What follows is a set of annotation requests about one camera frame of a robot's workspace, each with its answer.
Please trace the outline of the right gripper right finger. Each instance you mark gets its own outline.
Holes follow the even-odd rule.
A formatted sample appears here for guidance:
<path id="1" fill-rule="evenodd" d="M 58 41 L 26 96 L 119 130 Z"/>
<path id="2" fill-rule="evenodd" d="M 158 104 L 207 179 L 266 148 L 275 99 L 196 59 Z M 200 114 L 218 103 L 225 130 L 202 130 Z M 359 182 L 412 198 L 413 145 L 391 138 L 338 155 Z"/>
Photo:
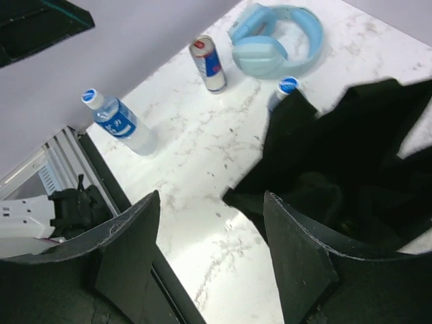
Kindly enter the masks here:
<path id="1" fill-rule="evenodd" d="M 342 235 L 264 196 L 265 229 L 286 323 L 430 323 L 431 253 Z"/>

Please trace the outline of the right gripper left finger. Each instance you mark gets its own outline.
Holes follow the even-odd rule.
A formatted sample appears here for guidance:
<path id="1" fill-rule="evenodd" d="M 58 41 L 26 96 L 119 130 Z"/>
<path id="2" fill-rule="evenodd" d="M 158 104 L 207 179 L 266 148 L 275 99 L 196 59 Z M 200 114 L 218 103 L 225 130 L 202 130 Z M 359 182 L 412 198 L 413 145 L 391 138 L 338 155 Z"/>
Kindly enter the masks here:
<path id="1" fill-rule="evenodd" d="M 154 191 L 121 215 L 40 254 L 1 260 L 2 323 L 104 323 L 95 302 L 139 323 L 155 241 Z"/>

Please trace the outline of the black canvas bag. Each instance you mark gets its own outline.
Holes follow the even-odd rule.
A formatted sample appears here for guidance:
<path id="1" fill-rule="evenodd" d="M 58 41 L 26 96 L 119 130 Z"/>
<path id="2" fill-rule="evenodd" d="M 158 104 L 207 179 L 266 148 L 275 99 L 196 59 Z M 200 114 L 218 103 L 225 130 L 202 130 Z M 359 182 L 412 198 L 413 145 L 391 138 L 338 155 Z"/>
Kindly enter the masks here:
<path id="1" fill-rule="evenodd" d="M 398 156 L 430 99 L 430 80 L 387 79 L 348 88 L 318 115 L 295 91 L 273 110 L 261 159 L 223 202 L 265 234 L 263 199 L 272 192 L 343 235 L 401 248 L 430 226 L 431 149 Z"/>

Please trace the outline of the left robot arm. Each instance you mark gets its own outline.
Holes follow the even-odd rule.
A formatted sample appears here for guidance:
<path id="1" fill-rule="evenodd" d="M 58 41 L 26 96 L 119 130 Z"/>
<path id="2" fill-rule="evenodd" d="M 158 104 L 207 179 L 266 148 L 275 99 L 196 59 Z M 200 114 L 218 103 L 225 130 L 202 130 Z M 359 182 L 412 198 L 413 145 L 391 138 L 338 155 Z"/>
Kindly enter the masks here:
<path id="1" fill-rule="evenodd" d="M 112 218 L 94 185 L 84 186 L 78 176 L 75 188 L 48 195 L 1 201 L 1 258 L 42 251 L 75 238 Z"/>

